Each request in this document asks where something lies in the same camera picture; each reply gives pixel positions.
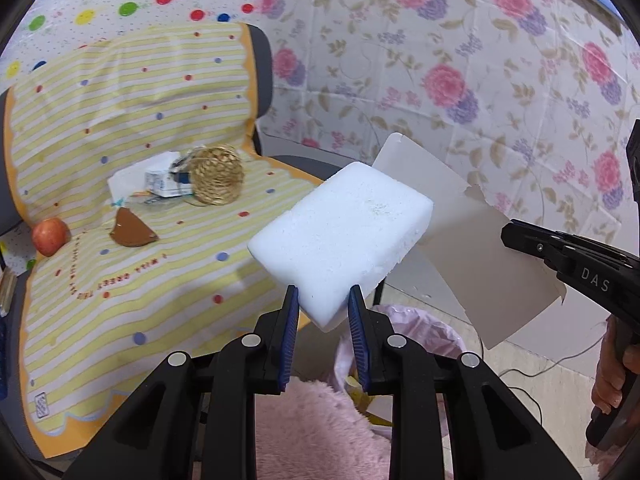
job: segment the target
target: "yellow striped cloth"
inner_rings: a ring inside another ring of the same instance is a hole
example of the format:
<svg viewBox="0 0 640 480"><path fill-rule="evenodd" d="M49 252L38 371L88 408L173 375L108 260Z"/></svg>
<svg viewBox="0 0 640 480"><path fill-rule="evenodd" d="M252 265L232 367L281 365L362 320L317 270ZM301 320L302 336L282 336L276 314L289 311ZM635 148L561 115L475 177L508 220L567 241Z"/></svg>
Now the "yellow striped cloth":
<svg viewBox="0 0 640 480"><path fill-rule="evenodd" d="M25 415L45 457L85 446L169 352L217 351L281 305L246 243L317 181L252 152L255 105L241 24L98 43L12 89L5 144L18 209L32 222L59 216L74 234L36 264L22 318ZM159 241L111 240L108 176L155 153L216 142L241 153L236 202L140 205L134 212Z"/></svg>

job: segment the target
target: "silver screw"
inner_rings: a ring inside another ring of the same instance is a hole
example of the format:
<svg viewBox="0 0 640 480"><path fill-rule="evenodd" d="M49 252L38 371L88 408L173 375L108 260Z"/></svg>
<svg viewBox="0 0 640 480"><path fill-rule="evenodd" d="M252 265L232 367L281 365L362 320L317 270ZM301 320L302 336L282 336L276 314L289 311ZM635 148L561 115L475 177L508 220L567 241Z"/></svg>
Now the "silver screw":
<svg viewBox="0 0 640 480"><path fill-rule="evenodd" d="M406 345L406 339L399 334L390 335L388 338L386 338L386 342L389 343L389 346L392 346L393 348L402 348L404 345Z"/></svg>
<svg viewBox="0 0 640 480"><path fill-rule="evenodd" d="M242 344L244 346L248 346L249 348L258 346L260 344L260 341L262 341L262 339L260 339L260 336L257 334L247 334L242 338Z"/></svg>
<svg viewBox="0 0 640 480"><path fill-rule="evenodd" d="M480 358L473 352L462 354L460 360L467 368L475 368L480 364Z"/></svg>
<svg viewBox="0 0 640 480"><path fill-rule="evenodd" d="M187 355L184 352L174 352L167 361L171 366L182 366L187 362Z"/></svg>

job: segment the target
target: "orange cloth border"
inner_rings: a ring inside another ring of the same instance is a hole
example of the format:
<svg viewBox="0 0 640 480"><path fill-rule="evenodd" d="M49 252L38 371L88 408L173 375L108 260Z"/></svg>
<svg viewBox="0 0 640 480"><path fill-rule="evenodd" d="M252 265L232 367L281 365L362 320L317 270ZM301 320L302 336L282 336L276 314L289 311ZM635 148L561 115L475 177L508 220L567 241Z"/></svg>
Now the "orange cloth border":
<svg viewBox="0 0 640 480"><path fill-rule="evenodd" d="M249 74L249 88L247 91L247 98L251 103L251 115L250 118L246 121L246 129L244 132L244 143L242 144L242 149L249 153L255 159L266 160L271 167L273 168L283 168L284 170L288 170L290 175L294 178L302 178L304 180L308 180L312 184L316 186L322 183L322 180L305 173L304 171L297 170L296 168L292 168L287 164L283 164L277 160L273 160L272 158L264 157L257 155L254 150L254 145L252 142L252 137L254 134L254 126L255 126L255 116L257 114L257 81L256 81L256 71L255 71L255 57L254 57L254 49L251 42L251 35L249 32L248 25L245 23L241 23L243 31L241 36L241 43L245 47L247 51L247 58L245 62L245 69ZM7 93L6 98L6 108L4 111L4 155L6 161L6 171L9 177L9 184L11 187L12 197L14 198L14 203L18 212L22 216L27 224L31 225L28 219L28 215L26 213L26 207L22 200L20 199L20 195L17 192L16 186L16 171L13 165L11 164L10 158L10 147L13 140L13 133L9 127L9 117L11 115L11 110L15 103L15 98L13 96L13 89L10 89ZM20 371L20 394L22 396L22 408L24 410L24 418L27 422L27 427L31 433L31 437L33 438L36 446L40 449L43 456L45 458L52 458L55 456L59 456L76 449L80 449L86 446L89 441L94 437L94 435L100 430L100 428L104 425L104 423L110 418L113 413L120 407L120 405L127 399L126 396L120 394L113 394L111 397L110 403L107 406L105 413L96 420L91 421L80 421L76 420L73 417L68 416L66 418L66 427L63 433L58 436L49 436L42 433L34 421L31 419L31 415L29 414L28 405L26 399L26 389L28 376L27 372L24 370L22 363L24 362L24 343L26 341L26 334L24 331L24 327L26 325L26 315L30 306L30 297L31 297L31 279L33 277L33 271L31 276L27 280L26 292L24 296L24 304L22 306L22 320L20 323L20 344L19 344L19 358L18 358L18 368ZM304 314L300 314L300 320L298 322L298 330L302 329L306 325L309 324L309 319Z"/></svg>

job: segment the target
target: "brown ceramic shard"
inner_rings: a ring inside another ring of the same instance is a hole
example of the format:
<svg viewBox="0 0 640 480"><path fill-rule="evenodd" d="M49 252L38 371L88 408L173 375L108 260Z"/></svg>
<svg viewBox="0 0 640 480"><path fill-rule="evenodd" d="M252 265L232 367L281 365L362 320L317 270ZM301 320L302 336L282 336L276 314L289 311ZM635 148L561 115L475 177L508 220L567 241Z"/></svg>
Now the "brown ceramic shard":
<svg viewBox="0 0 640 480"><path fill-rule="evenodd" d="M114 242L125 247L142 247L158 240L158 235L127 207L118 209L116 225L109 234Z"/></svg>

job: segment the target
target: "chair seat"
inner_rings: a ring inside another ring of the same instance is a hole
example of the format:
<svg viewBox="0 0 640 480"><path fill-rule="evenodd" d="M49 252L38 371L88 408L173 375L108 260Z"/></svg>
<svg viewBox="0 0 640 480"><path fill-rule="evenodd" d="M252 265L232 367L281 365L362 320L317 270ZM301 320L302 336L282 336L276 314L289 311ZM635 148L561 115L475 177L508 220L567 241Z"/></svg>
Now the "chair seat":
<svg viewBox="0 0 640 480"><path fill-rule="evenodd" d="M84 446L169 352L218 351L282 304L283 291L246 244L314 184L281 163L242 156L237 201L135 205L157 242L119 246L108 222L36 264L20 376L28 425L45 456Z"/></svg>

